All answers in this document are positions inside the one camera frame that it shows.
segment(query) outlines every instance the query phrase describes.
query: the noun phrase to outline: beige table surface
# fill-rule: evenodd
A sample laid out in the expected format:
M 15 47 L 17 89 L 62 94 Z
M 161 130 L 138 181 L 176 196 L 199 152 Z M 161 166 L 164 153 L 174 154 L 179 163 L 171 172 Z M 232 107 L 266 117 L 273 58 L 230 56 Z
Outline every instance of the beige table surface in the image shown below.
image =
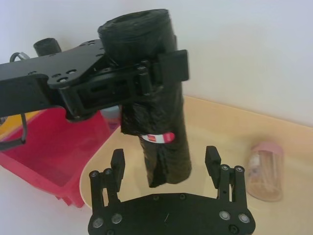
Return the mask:
M 125 174 L 119 199 L 130 200 L 152 193 L 187 192 L 216 197 L 205 164 L 207 145 L 217 147 L 222 163 L 246 166 L 250 148 L 263 140 L 275 141 L 285 151 L 284 198 L 267 203 L 247 196 L 248 207 L 256 221 L 254 235 L 313 234 L 313 128 L 256 113 L 185 97 L 185 119 L 193 171 L 177 185 L 149 188 L 143 153 L 137 137 L 118 129 L 91 158 L 82 172 L 80 191 L 91 207 L 89 173 L 110 167 L 112 153 L 123 148 Z

